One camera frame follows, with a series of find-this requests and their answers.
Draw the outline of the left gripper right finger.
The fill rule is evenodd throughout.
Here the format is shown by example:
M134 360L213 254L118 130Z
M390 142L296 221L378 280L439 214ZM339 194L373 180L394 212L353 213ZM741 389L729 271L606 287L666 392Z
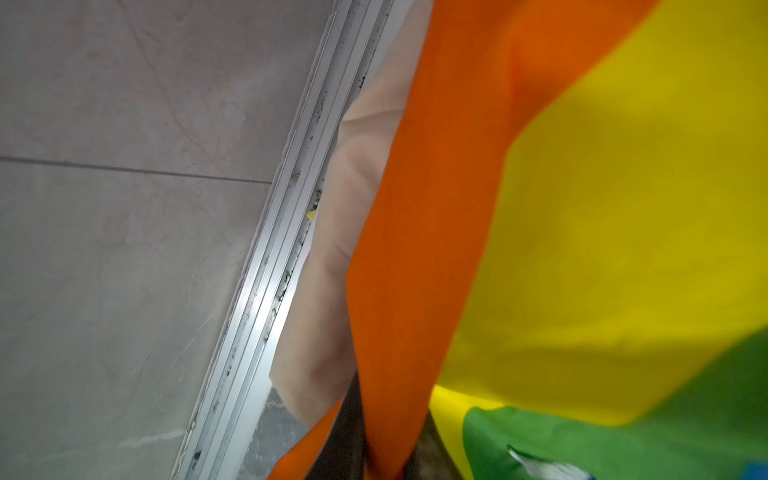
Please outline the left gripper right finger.
M405 480L462 480L463 477L451 459L439 435L430 412L414 449L403 467Z

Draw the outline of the beige drawstring shorts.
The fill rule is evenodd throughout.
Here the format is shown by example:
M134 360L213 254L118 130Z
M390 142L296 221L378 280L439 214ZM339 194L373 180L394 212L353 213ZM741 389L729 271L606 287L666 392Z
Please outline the beige drawstring shorts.
M270 379L288 412L312 428L356 370L346 275L404 114L433 4L416 1L382 65L344 113L315 230Z

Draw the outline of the rainbow coloured shorts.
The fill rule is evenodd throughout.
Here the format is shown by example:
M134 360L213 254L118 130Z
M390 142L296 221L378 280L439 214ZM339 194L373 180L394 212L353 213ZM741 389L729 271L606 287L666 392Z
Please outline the rainbow coloured shorts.
M364 479L428 412L463 479L765 478L766 3L430 2L346 275Z

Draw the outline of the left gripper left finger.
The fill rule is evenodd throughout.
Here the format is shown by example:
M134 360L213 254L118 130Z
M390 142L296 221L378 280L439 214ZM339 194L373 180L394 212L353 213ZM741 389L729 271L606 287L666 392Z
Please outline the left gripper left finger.
M358 373L355 373L332 428L306 480L363 480L366 434Z

